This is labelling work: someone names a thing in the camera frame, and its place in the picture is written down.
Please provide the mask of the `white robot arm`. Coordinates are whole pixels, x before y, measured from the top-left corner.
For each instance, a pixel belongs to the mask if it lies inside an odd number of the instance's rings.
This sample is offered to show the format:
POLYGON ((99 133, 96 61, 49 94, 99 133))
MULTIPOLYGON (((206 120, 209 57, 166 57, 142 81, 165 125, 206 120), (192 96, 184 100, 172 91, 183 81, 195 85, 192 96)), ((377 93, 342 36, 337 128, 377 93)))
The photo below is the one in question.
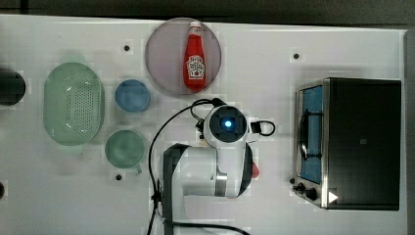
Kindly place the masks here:
POLYGON ((241 196, 251 183, 253 153, 247 142, 247 118, 237 108, 213 108, 203 124, 205 147, 176 143, 161 157, 161 206, 164 235, 215 235, 215 229, 236 231, 229 225, 192 222, 186 196, 241 196))

